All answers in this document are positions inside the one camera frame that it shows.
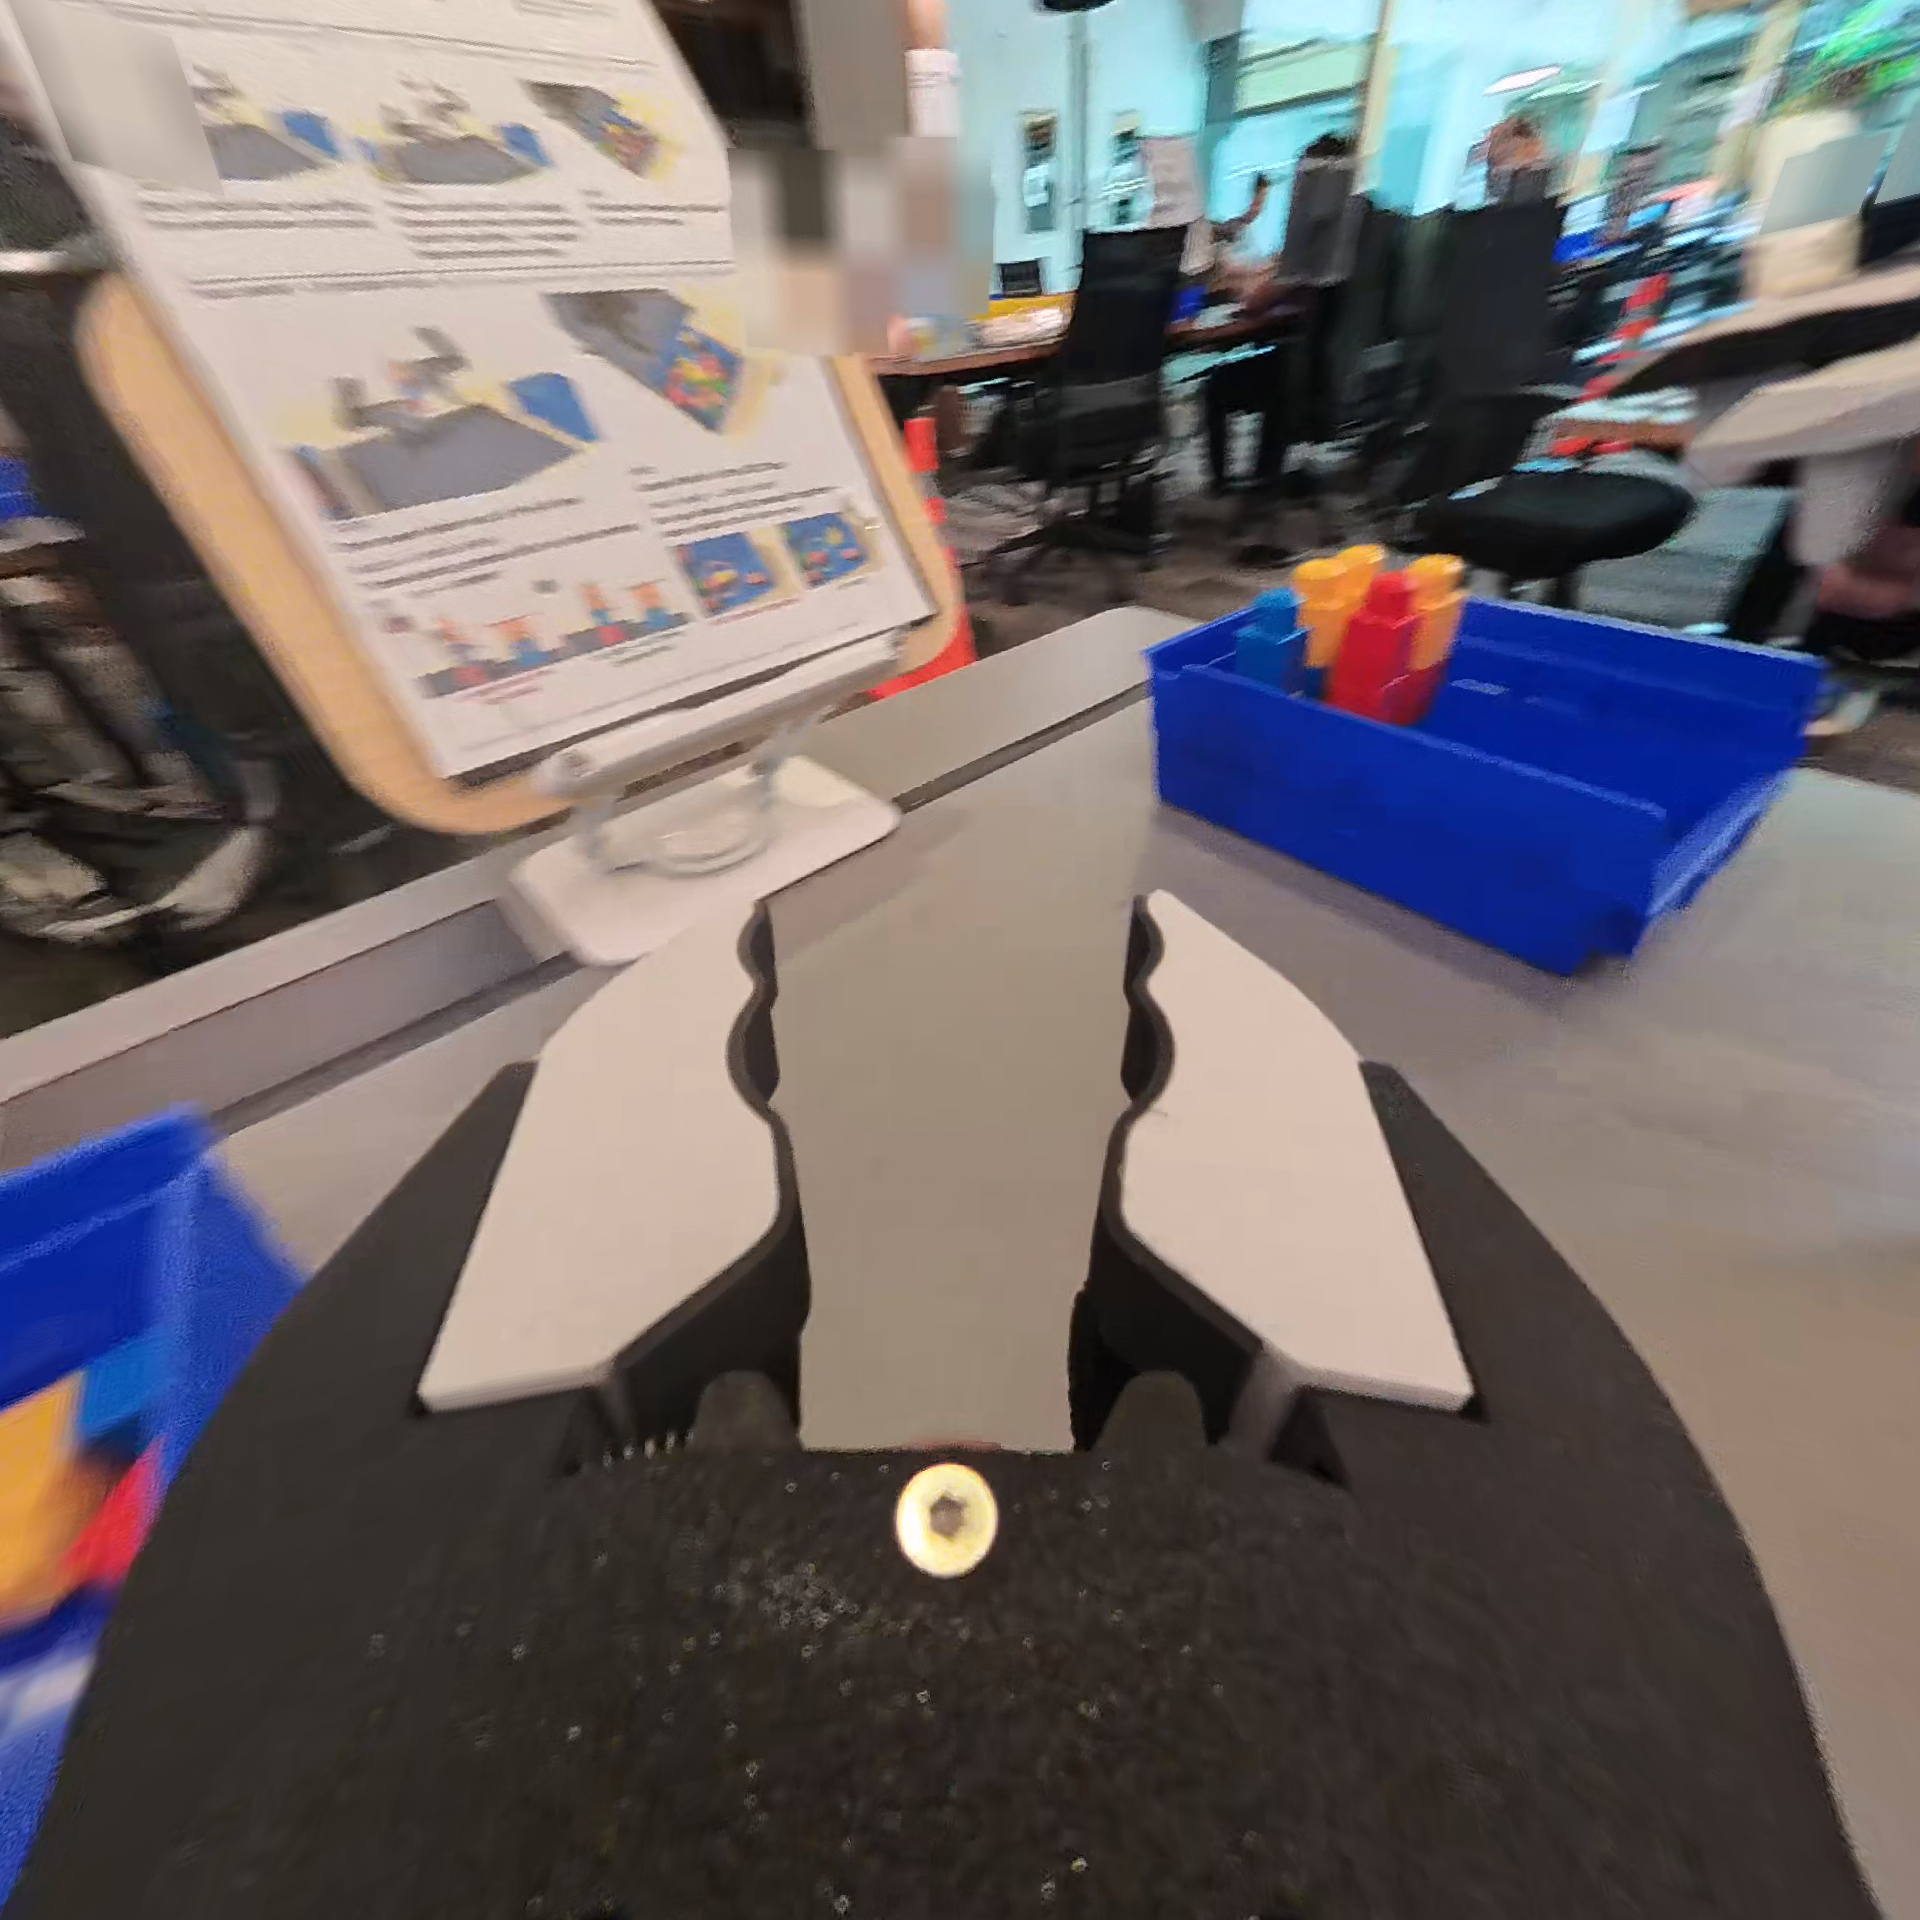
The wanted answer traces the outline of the blue plastic bin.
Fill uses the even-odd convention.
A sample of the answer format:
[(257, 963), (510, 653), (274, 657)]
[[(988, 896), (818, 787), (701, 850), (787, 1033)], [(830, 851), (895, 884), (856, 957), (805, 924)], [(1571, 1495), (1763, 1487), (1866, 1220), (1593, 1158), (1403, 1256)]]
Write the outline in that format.
[(1412, 723), (1240, 667), (1256, 608), (1144, 651), (1162, 804), (1571, 976), (1684, 912), (1781, 798), (1805, 653), (1474, 595)]
[[(1, 1178), (1, 1413), (15, 1398), (143, 1339), (156, 1363), (166, 1500), (299, 1270), (197, 1115), (168, 1112)], [(1, 1631), (1, 1890), (52, 1794), (61, 1748), (121, 1596)]]

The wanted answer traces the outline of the orange traffic cone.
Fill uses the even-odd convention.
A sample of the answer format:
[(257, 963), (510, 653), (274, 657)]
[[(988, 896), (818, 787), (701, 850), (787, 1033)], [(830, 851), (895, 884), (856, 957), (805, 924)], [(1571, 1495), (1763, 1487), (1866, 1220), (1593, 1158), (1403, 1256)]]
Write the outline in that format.
[(952, 632), (946, 636), (946, 643), (919, 665), (875, 683), (869, 692), (871, 704), (891, 700), (913, 688), (931, 683), (977, 660), (975, 633), (966, 597), (966, 581), (950, 537), (947, 500), (939, 482), (939, 440), (936, 426), (938, 421), (930, 411), (919, 411), (907, 417), (904, 423), (901, 440), (907, 466), (915, 474), (922, 487), (925, 519), (936, 532), (947, 564), (954, 600), (950, 621)]

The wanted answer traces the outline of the black office chair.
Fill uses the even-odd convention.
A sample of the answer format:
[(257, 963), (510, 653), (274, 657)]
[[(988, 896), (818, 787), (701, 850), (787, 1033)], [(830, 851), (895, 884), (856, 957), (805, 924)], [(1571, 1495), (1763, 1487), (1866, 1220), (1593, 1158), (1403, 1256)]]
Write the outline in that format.
[(1574, 396), (1545, 375), (1562, 223), (1549, 200), (1452, 215), (1399, 504), (1413, 556), (1449, 556), (1504, 592), (1537, 586), (1571, 608), (1585, 567), (1659, 547), (1694, 517), (1697, 494), (1657, 462), (1527, 454)]
[(1185, 250), (1183, 226), (1081, 237), (1067, 324), (1021, 432), (1021, 474), (1050, 510), (1046, 541), (1155, 560), (1151, 471), (1164, 446), (1168, 329)]

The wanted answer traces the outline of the red mega block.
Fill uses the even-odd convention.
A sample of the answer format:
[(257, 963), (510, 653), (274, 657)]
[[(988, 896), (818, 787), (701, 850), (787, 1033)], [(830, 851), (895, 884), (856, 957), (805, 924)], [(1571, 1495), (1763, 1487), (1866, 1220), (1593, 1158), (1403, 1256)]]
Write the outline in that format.
[(1402, 723), (1421, 623), (1418, 589), (1405, 571), (1371, 576), (1326, 667), (1326, 704), (1370, 721)]

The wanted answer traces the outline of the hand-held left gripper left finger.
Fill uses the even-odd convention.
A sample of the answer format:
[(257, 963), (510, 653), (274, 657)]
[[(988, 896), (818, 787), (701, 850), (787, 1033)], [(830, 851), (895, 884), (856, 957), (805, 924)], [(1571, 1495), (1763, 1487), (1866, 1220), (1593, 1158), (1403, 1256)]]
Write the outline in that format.
[(539, 1045), (415, 1383), (426, 1411), (587, 1393), (664, 1442), (712, 1379), (754, 1376), (797, 1421), (809, 1263), (775, 998), (750, 904), (613, 974)]

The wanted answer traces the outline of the instruction sheet on white stand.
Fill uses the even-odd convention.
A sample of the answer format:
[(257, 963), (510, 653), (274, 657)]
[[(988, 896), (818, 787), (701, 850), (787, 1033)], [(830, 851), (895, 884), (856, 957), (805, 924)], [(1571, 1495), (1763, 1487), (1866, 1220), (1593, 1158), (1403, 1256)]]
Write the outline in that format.
[(858, 353), (824, 360), (927, 611), (890, 636), (678, 700), (478, 785), (436, 776), (367, 649), (304, 558), (189, 372), (123, 274), (86, 294), (75, 350), (100, 406), (227, 609), (248, 630), (331, 765), (395, 822), (442, 835), (563, 829), (510, 848), (497, 905), (537, 957), (621, 968), (686, 927), (875, 848), (899, 805), (804, 753), (805, 736), (952, 632), (947, 560), (899, 427)]

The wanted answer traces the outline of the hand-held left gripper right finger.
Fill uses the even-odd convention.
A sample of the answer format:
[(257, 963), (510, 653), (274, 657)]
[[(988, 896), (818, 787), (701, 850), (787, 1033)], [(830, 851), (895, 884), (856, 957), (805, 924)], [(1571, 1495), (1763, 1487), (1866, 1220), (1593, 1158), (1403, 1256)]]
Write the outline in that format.
[(1132, 901), (1121, 1107), (1067, 1332), (1072, 1437), (1145, 1376), (1283, 1452), (1312, 1396), (1454, 1417), (1476, 1379), (1357, 1049), (1168, 889)]

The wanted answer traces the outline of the yellow mega block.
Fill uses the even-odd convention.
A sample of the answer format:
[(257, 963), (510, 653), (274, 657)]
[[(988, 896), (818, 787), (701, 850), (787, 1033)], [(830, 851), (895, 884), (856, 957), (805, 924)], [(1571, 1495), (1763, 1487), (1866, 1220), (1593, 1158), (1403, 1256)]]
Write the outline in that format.
[(1375, 541), (1349, 544), (1338, 552), (1301, 560), (1292, 571), (1299, 627), (1306, 636), (1299, 692), (1321, 698), (1354, 613), (1364, 604), (1386, 561)]
[(1405, 651), (1403, 721), (1421, 719), (1435, 698), (1459, 633), (1468, 601), (1468, 567), (1456, 553), (1433, 552), (1403, 567), (1415, 627)]

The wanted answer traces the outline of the pile of blocks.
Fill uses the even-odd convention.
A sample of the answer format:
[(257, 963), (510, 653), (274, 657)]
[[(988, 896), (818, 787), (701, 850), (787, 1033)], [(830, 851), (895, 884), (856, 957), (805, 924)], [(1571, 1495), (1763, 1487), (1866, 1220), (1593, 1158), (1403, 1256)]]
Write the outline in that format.
[(166, 1435), (143, 1339), (3, 1403), (3, 1635), (116, 1596), (163, 1491)]

